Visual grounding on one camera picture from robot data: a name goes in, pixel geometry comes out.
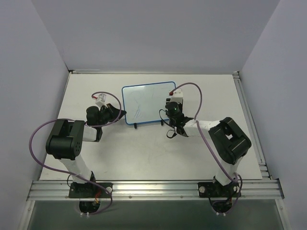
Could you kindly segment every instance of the mini whiteboard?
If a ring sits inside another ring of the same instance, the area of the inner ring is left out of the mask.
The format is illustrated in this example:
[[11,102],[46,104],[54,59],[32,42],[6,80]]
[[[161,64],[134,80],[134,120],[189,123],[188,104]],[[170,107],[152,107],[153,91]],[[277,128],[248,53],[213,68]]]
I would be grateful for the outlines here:
[[[165,109],[169,92],[176,87],[173,81],[132,85],[122,88],[125,120],[128,125],[160,121],[159,110]],[[161,117],[167,119],[161,111]]]

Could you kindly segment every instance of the whiteboard surface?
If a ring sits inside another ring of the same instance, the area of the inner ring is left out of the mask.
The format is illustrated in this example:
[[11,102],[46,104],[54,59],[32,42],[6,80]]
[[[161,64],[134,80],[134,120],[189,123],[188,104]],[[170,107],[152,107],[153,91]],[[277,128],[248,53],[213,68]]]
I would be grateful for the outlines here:
[[[248,127],[232,75],[169,74],[72,74],[64,95],[59,118],[86,120],[86,109],[94,105],[91,94],[107,91],[122,102],[121,89],[126,85],[191,81],[203,93],[199,120],[232,117],[249,136]],[[199,106],[199,92],[194,86],[182,87],[183,112],[193,117]],[[118,107],[115,99],[106,102]],[[124,119],[104,127],[100,142],[83,142],[81,155],[97,180],[210,180],[218,170],[201,138],[177,135],[168,139],[169,127],[148,123],[138,129]],[[216,152],[211,140],[209,144]],[[47,155],[46,165],[65,170],[60,161]],[[262,179],[253,147],[241,161],[238,172],[243,179]],[[67,175],[43,169],[41,180],[66,180]]]
[[174,82],[159,82],[152,84],[133,85],[122,88],[126,123],[145,123],[160,121],[159,110],[165,109],[169,92],[176,87]]

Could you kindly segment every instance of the gray floor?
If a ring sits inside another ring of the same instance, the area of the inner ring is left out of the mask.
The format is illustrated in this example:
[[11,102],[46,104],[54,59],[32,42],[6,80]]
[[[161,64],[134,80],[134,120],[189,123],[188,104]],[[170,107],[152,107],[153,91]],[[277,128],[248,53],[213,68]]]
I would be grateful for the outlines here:
[[105,213],[80,217],[77,202],[37,201],[30,230],[281,230],[274,200],[239,200],[234,211],[217,217],[207,200],[114,202]]

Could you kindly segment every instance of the gray wall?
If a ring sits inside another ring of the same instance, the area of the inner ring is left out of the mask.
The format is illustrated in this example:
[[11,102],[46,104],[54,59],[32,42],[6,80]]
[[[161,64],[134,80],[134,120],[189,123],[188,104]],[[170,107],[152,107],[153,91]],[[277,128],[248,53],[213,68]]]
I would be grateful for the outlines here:
[[[39,171],[28,140],[56,117],[68,72],[30,0],[0,1],[0,31],[0,229],[13,230]],[[47,130],[35,139],[41,160]]]
[[33,0],[69,69],[232,73],[279,0]]
[[242,70],[269,169],[294,229],[306,229],[307,1],[281,0]]

